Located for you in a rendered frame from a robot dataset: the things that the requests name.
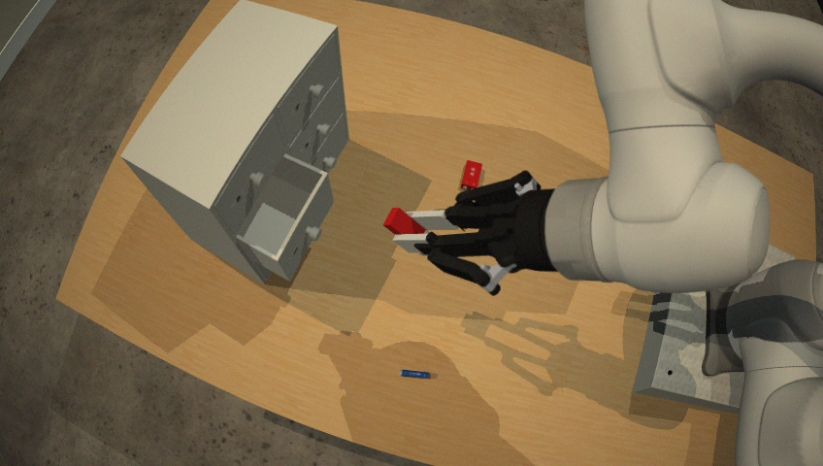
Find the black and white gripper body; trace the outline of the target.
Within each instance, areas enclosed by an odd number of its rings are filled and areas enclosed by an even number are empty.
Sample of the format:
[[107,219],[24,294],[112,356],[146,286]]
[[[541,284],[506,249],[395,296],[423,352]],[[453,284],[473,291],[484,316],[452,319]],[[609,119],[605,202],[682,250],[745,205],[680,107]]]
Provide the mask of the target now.
[[487,242],[487,247],[501,267],[516,265],[509,273],[523,269],[558,272],[550,262],[544,237],[545,211],[555,189],[529,190],[511,202],[518,206],[515,217],[494,217],[491,228],[505,225],[511,235],[505,241]]

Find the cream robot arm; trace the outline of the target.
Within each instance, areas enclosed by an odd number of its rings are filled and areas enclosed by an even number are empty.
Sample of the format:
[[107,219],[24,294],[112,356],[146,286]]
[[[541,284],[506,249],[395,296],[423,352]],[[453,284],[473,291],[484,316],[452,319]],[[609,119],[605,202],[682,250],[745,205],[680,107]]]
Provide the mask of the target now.
[[752,276],[769,195],[723,161],[714,123],[763,81],[823,96],[823,25],[721,0],[584,0],[584,14],[609,176],[553,191],[551,264],[571,281],[705,291],[702,372],[744,372],[735,466],[823,466],[823,263]]

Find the small grey chest of drawers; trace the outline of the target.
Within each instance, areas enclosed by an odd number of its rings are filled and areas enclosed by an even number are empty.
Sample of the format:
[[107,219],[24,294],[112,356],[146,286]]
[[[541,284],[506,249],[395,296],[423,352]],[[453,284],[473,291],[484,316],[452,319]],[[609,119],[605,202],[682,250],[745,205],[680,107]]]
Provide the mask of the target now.
[[[266,284],[214,208],[277,106],[335,34],[349,140],[338,25],[240,0],[191,55],[152,107],[121,158],[194,242]],[[345,145],[346,145],[345,143]]]

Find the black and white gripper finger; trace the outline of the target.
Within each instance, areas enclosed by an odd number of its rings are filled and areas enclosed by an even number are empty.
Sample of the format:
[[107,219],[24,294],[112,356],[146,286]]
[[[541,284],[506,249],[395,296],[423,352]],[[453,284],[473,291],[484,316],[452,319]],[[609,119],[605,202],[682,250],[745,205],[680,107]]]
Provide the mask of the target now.
[[[500,225],[484,228],[474,233],[436,235],[429,234],[395,234],[392,241],[407,252],[428,254],[427,259],[444,273],[477,283],[492,296],[497,295],[501,287],[499,282],[514,267],[501,267],[481,264],[480,267],[459,257],[492,256],[487,242],[505,241],[511,231]],[[494,257],[494,256],[492,256]]]
[[540,184],[528,171],[522,171],[511,179],[458,193],[455,205],[447,209],[406,214],[425,230],[491,228],[494,217],[515,217],[518,206],[512,200],[536,189],[541,189]]

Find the red nine-volt battery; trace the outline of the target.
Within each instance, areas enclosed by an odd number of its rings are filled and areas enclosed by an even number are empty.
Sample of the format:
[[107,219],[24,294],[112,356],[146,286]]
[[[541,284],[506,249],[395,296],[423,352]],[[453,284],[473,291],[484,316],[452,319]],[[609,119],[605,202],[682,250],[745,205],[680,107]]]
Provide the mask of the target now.
[[481,163],[467,160],[461,188],[467,190],[477,188],[481,167]]

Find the blue aaa battery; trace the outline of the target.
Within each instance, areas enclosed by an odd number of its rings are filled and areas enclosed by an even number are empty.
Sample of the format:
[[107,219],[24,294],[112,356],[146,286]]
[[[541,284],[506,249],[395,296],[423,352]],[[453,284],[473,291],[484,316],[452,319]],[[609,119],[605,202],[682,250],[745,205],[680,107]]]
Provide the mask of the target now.
[[400,376],[428,379],[429,372],[400,370]]

